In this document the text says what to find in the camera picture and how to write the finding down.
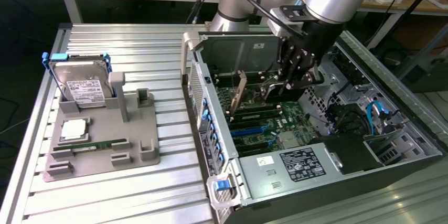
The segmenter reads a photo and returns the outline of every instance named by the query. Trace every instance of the hard drive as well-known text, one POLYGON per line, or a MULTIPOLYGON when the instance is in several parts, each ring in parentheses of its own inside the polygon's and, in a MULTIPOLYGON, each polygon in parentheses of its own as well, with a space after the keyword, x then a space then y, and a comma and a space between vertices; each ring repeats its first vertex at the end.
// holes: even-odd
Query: hard drive
POLYGON ((108 82, 109 56, 102 55, 42 55, 42 63, 50 71, 65 101, 74 101, 80 108, 100 107, 113 97, 108 82))

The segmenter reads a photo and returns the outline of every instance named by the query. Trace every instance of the warning label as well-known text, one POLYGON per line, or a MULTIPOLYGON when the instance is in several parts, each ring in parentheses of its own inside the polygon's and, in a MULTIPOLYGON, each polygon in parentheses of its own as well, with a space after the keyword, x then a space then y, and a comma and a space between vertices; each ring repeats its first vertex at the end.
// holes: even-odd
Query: warning label
POLYGON ((98 80, 68 81, 66 85, 77 104, 104 102, 104 94, 98 80))
POLYGON ((288 170, 289 178, 293 182, 326 174, 313 149, 310 148, 281 153, 280 158, 288 170))

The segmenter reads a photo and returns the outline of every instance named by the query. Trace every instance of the hard drive label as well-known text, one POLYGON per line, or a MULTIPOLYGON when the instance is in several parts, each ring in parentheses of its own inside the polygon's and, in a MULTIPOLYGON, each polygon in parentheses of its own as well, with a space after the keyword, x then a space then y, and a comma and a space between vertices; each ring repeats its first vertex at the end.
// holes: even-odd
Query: hard drive label
POLYGON ((66 85, 77 104, 104 102, 100 80, 68 81, 66 85))
POLYGON ((293 182, 326 174, 312 148, 281 153, 280 158, 293 182))

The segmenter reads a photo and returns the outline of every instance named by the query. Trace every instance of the aluminum profile table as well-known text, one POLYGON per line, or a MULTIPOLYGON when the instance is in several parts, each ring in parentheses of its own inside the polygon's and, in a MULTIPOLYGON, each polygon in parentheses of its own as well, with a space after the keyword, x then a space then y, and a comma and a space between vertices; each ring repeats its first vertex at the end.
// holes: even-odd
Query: aluminum profile table
MULTIPOLYGON (((182 33, 202 30, 200 25, 74 25, 58 30, 52 52, 108 52, 113 71, 124 71, 126 75, 124 91, 152 90, 161 162, 57 182, 42 181, 60 95, 46 73, 4 198, 0 223, 213 222, 178 76, 182 33)), ((448 223, 446 205, 448 160, 444 159, 386 188, 270 224, 448 223)))

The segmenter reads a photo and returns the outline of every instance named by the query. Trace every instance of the floor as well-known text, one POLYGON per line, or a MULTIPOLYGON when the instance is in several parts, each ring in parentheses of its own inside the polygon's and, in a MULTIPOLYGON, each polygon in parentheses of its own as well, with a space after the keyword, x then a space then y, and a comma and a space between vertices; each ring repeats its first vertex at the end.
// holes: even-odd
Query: floor
MULTIPOLYGON (((142 0, 77 0, 85 23, 185 22, 192 3, 142 0)), ((217 4, 205 3, 198 23, 212 20, 217 4)), ((0 0, 0 132, 28 119, 44 67, 40 55, 50 50, 58 23, 69 22, 62 0, 0 0)), ((348 29, 364 41, 374 32, 381 15, 369 16, 372 27, 356 15, 348 29)), ((0 133, 0 201, 20 148, 26 122, 0 133)))

